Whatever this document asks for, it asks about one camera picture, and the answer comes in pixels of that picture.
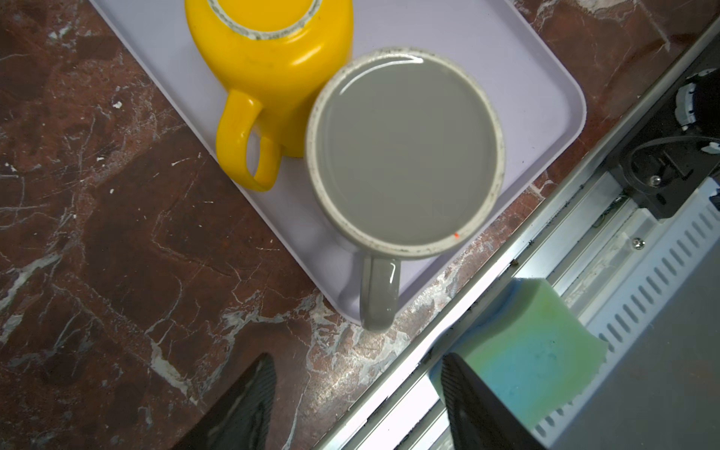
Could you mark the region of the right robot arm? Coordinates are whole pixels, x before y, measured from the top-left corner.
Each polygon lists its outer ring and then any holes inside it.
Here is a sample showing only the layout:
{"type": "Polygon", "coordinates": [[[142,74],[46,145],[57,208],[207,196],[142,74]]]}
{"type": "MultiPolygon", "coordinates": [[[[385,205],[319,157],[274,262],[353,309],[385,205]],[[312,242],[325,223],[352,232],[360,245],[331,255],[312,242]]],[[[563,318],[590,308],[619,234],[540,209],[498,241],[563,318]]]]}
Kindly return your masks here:
{"type": "Polygon", "coordinates": [[[675,118],[682,128],[719,137],[719,69],[687,78],[675,95],[675,118]]]}

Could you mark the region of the grey mug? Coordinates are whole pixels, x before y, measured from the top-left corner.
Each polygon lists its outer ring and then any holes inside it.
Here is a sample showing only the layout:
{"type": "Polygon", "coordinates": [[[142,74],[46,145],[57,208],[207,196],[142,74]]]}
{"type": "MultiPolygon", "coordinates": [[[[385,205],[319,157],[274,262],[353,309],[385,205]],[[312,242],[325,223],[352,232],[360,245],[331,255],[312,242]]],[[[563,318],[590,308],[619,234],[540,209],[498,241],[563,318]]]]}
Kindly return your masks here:
{"type": "Polygon", "coordinates": [[[327,221],[362,255],[360,322],[383,332],[399,310],[402,263],[462,246],[491,216],[506,144],[465,70],[390,47],[352,60],[325,85],[305,162],[327,221]]]}

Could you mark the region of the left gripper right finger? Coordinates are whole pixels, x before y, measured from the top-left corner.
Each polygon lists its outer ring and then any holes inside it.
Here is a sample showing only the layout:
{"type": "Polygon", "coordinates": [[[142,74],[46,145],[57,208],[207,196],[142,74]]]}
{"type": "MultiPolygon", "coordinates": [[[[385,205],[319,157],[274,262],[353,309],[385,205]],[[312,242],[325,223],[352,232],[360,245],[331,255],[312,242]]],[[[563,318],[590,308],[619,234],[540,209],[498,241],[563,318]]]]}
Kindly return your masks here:
{"type": "Polygon", "coordinates": [[[442,359],[441,383],[455,448],[543,447],[458,354],[442,359]]]}

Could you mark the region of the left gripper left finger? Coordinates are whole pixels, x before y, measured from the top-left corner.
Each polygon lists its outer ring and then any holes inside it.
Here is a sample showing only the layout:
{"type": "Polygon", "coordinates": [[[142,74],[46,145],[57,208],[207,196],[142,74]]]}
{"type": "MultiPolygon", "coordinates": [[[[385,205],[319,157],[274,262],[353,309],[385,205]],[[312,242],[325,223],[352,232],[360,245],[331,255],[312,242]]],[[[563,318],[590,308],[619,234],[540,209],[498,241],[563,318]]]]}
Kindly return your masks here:
{"type": "Polygon", "coordinates": [[[274,359],[264,352],[174,448],[264,449],[276,386],[274,359]]]}

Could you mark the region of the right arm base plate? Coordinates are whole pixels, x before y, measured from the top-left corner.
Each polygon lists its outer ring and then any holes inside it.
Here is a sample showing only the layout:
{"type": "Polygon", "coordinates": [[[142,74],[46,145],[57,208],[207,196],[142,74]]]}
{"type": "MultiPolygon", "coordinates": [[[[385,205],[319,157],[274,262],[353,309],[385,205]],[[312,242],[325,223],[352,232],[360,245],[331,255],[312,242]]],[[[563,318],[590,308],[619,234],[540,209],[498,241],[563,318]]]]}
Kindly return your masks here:
{"type": "Polygon", "coordinates": [[[625,194],[657,219],[674,216],[695,189],[719,171],[719,137],[681,127],[674,115],[678,89],[705,69],[719,69],[717,49],[684,72],[607,159],[625,194]]]}

